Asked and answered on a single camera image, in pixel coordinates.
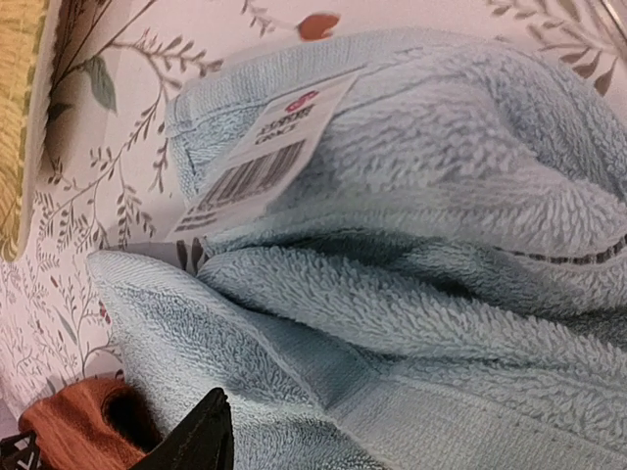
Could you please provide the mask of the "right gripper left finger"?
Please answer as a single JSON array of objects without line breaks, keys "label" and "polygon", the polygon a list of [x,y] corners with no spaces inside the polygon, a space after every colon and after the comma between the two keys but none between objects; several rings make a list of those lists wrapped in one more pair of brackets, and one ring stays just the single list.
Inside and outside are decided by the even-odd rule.
[{"label": "right gripper left finger", "polygon": [[33,431],[1,440],[1,470],[37,470],[40,467],[40,448]]}]

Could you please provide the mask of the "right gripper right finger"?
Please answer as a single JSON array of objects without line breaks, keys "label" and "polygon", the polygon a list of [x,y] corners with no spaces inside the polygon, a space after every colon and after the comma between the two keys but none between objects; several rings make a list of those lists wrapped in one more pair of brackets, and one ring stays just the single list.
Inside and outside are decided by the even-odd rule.
[{"label": "right gripper right finger", "polygon": [[211,389],[167,436],[161,438],[137,394],[121,398],[121,434],[147,454],[135,469],[231,469],[233,428],[221,388]]}]

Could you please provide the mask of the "dark red towel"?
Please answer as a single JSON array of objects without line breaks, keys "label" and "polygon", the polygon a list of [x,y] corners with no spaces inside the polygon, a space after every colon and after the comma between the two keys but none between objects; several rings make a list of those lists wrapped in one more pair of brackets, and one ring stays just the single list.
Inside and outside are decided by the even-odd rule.
[{"label": "dark red towel", "polygon": [[18,420],[50,469],[129,469],[161,441],[143,395],[118,379],[90,378],[31,405]]}]

